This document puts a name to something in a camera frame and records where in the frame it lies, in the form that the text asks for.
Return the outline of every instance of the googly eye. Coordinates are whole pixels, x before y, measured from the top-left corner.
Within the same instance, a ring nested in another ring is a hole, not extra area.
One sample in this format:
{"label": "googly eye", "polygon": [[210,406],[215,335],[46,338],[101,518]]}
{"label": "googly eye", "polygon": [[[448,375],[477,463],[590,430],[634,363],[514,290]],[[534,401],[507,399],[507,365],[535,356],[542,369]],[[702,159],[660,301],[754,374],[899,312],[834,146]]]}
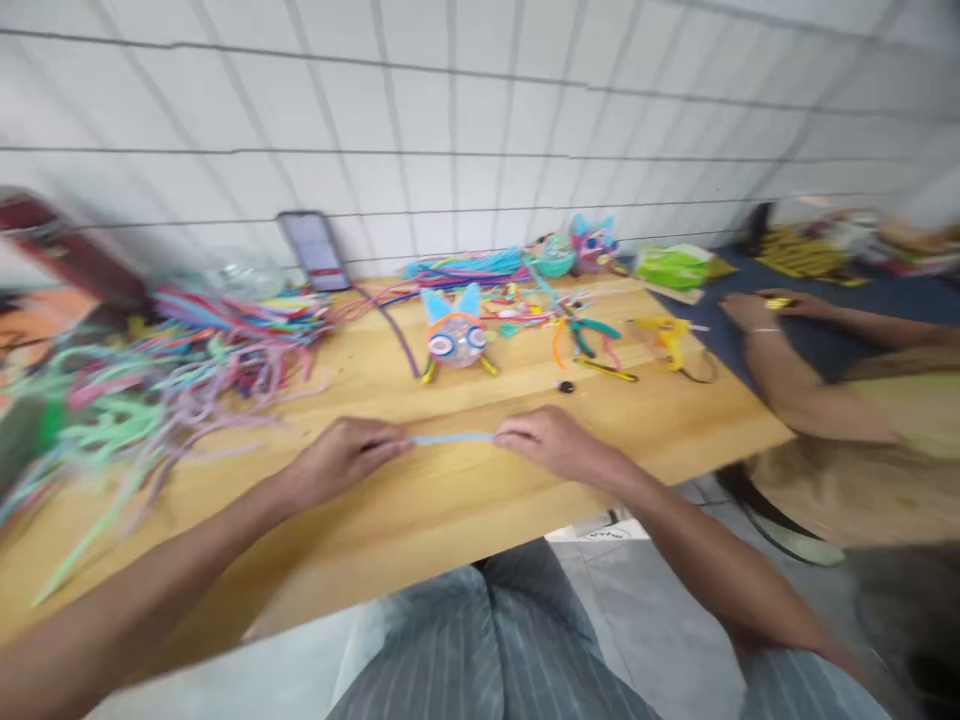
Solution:
{"label": "googly eye", "polygon": [[472,327],[470,328],[470,332],[467,333],[467,342],[477,348],[477,350],[482,350],[487,346],[487,334],[483,331],[482,327]]}
{"label": "googly eye", "polygon": [[453,338],[449,335],[434,335],[427,343],[431,355],[444,357],[453,352]]}

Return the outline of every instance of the blue cat ears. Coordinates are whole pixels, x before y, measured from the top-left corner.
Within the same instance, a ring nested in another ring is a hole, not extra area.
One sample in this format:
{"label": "blue cat ears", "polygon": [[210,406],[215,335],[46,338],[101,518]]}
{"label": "blue cat ears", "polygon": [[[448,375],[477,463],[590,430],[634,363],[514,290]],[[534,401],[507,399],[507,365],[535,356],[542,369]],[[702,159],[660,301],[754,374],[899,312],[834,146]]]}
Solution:
{"label": "blue cat ears", "polygon": [[603,222],[592,229],[590,227],[590,223],[584,220],[583,215],[580,213],[577,213],[573,218],[573,222],[570,223],[570,234],[574,237],[585,237],[589,233],[596,232],[598,230],[602,230],[604,236],[606,238],[610,238],[613,235],[613,217],[611,216],[604,218]]}
{"label": "blue cat ears", "polygon": [[431,325],[435,325],[453,312],[471,317],[480,316],[480,286],[476,283],[467,285],[467,289],[457,299],[454,307],[450,307],[450,303],[444,300],[442,295],[430,288],[423,288],[420,291],[420,299],[423,300],[423,306],[427,309],[427,319]]}

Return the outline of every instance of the beige shirt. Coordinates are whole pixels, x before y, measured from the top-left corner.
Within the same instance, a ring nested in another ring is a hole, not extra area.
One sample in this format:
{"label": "beige shirt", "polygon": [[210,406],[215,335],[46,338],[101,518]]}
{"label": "beige shirt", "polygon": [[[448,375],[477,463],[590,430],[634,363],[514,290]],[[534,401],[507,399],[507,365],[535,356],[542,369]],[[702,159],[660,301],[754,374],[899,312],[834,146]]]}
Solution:
{"label": "beige shirt", "polygon": [[800,437],[749,461],[757,489],[838,545],[960,539],[960,353],[896,353],[852,376],[899,443]]}

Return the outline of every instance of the phone screen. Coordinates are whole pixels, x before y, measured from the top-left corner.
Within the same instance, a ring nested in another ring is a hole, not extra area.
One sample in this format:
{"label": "phone screen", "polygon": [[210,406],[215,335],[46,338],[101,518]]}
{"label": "phone screen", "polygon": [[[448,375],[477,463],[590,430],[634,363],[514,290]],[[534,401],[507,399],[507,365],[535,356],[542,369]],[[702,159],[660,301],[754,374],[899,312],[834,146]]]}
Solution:
{"label": "phone screen", "polygon": [[323,214],[280,213],[277,221],[314,290],[330,292],[350,287],[350,277]]}

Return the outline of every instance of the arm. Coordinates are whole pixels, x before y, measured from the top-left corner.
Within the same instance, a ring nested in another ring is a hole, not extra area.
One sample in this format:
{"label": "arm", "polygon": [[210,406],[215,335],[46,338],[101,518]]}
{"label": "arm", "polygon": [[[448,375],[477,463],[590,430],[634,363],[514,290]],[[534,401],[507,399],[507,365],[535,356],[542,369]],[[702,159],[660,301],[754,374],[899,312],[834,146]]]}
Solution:
{"label": "arm", "polygon": [[785,424],[805,435],[832,440],[896,442],[881,413],[853,389],[824,383],[797,354],[762,297],[728,295],[721,306],[743,330],[750,374]]}
{"label": "arm", "polygon": [[894,350],[917,347],[960,347],[960,330],[957,328],[838,307],[814,295],[792,290],[763,290],[759,294],[763,297],[782,297],[792,300],[789,306],[780,310],[781,315],[827,320],[858,337]]}
{"label": "arm", "polygon": [[10,720],[80,718],[119,685],[217,577],[288,517],[409,447],[401,428],[340,419],[275,476],[149,551],[0,650]]}
{"label": "arm", "polygon": [[766,558],[559,408],[505,420],[495,442],[564,479],[620,499],[690,594],[726,630],[741,661],[764,647],[798,648],[852,670],[816,615]]}

